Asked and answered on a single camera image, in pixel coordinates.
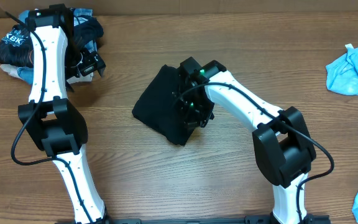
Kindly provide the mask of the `black t-shirt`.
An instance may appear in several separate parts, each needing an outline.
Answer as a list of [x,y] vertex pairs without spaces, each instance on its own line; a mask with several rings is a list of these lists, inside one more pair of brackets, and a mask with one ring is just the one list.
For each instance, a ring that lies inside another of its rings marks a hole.
[[178,69],[164,65],[137,100],[132,114],[172,144],[184,146],[193,130],[185,128],[179,110],[172,107],[178,86]]

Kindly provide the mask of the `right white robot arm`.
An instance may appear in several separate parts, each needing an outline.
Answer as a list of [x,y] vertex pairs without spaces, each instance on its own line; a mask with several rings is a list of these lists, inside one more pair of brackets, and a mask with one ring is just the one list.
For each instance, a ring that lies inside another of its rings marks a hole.
[[316,152],[301,112],[260,99],[215,60],[201,66],[188,58],[180,64],[178,77],[174,104],[185,128],[205,127],[219,104],[251,131],[257,166],[273,185],[275,205],[265,221],[312,223],[302,185]]

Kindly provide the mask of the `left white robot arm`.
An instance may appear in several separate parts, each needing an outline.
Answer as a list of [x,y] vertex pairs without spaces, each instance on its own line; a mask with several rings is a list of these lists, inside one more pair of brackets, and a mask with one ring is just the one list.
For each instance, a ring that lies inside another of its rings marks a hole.
[[18,107],[23,132],[53,162],[62,175],[75,213],[75,223],[109,223],[106,206],[93,182],[86,158],[88,128],[67,97],[67,80],[103,73],[97,52],[79,49],[74,42],[73,11],[64,4],[30,11],[23,26],[33,46],[34,79],[27,104]]

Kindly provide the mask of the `folded blue denim garment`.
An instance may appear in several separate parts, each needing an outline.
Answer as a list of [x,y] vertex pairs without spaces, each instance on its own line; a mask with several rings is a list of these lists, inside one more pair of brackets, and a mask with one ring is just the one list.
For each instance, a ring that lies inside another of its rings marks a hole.
[[[88,51],[90,54],[92,52],[97,52],[96,39],[103,36],[103,28],[95,17],[93,17],[92,9],[82,9],[82,8],[70,8],[74,16],[74,42],[77,44],[81,51]],[[19,19],[22,22],[25,22],[29,10],[26,10],[19,14]],[[34,71],[33,68],[29,67],[19,67],[17,68],[18,76],[27,82],[32,84]],[[89,73],[87,76],[79,76],[68,78],[68,84],[78,83],[78,82],[91,82],[93,78],[93,73]]]

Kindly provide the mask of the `black orange patterned shirt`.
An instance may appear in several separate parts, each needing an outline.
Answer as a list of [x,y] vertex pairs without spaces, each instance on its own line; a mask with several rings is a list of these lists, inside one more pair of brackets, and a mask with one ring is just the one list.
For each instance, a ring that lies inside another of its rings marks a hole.
[[33,45],[29,32],[14,25],[0,41],[0,64],[33,68]]

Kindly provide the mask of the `folded cream white garment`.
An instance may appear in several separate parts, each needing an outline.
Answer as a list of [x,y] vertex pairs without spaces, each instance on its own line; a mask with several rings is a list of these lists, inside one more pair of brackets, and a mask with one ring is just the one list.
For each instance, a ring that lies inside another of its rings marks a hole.
[[[19,78],[25,81],[28,84],[33,84],[34,80],[34,69],[28,67],[16,67],[9,64],[1,64],[0,68],[2,71],[6,72],[8,75]],[[71,77],[67,80],[69,84],[78,83],[78,82],[91,82],[93,79],[94,73],[90,73],[89,75],[80,78]]]

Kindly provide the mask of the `light blue garment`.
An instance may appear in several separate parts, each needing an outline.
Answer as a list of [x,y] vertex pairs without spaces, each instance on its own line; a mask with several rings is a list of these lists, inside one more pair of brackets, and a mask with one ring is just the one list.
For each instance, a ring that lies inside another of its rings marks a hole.
[[326,88],[347,96],[358,96],[358,47],[346,44],[346,53],[326,66]]

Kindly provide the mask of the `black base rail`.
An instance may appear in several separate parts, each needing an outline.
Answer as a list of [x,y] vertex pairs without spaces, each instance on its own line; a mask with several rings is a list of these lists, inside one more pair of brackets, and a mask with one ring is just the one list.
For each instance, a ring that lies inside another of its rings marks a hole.
[[[98,220],[97,224],[273,224],[279,223],[273,215],[248,215],[244,218],[202,218],[202,219],[172,219],[172,220],[141,220],[138,218],[131,219],[111,219],[107,218]],[[302,223],[306,224],[330,224],[328,215],[314,216],[307,214]]]

